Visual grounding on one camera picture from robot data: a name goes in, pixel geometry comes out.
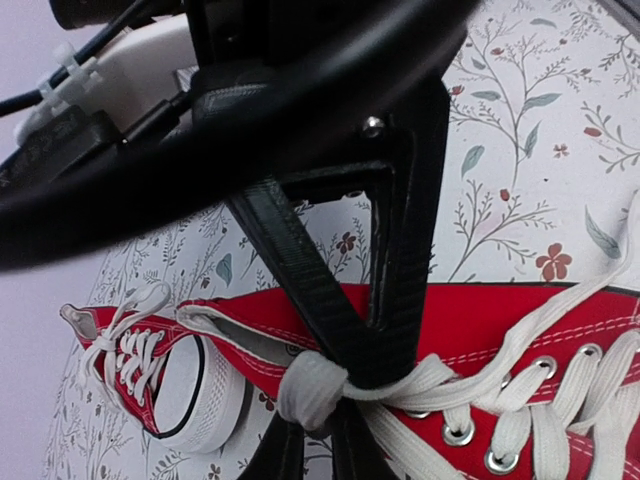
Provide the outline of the red sneaker with laces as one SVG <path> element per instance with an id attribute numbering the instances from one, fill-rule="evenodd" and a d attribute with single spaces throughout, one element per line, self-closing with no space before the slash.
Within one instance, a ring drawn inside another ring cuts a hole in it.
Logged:
<path id="1" fill-rule="evenodd" d="M 65 304 L 60 316 L 84 350 L 79 383 L 164 447 L 210 453 L 236 427 L 245 379 L 210 338 L 162 315 L 170 297 L 158 282 L 118 307 Z"/>

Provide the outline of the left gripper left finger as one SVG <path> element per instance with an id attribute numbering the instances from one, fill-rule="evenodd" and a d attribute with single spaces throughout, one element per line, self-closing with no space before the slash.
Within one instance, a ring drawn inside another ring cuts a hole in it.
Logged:
<path id="1" fill-rule="evenodd" d="M 244 480 L 301 480 L 304 478 L 303 428 L 275 414 L 254 456 L 244 469 Z"/>

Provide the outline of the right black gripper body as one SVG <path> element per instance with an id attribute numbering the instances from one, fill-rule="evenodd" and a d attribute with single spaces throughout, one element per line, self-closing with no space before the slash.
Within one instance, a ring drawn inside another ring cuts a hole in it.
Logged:
<path id="1" fill-rule="evenodd" d="M 277 74 L 257 96 L 187 135 L 184 153 L 229 153 L 234 184 L 315 163 L 368 114 L 422 80 L 450 43 L 447 1 L 386 1 L 321 49 Z"/>

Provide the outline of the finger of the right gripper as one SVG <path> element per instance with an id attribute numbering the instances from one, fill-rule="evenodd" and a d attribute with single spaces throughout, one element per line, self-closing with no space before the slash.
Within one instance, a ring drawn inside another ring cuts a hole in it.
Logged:
<path id="1" fill-rule="evenodd" d="M 447 143 L 450 97 L 432 75 L 316 166 L 270 174 L 228 198 L 257 254 L 325 356 L 373 390 L 414 366 Z M 361 191 L 371 203 L 368 302 L 358 312 L 293 208 Z"/>

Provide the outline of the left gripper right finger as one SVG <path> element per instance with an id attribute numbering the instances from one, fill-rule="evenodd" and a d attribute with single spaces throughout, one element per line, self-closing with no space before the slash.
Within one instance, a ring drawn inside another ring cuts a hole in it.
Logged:
<path id="1" fill-rule="evenodd" d="M 328 419 L 332 441 L 332 478 L 338 480 L 394 479 L 358 406 L 341 399 Z"/>

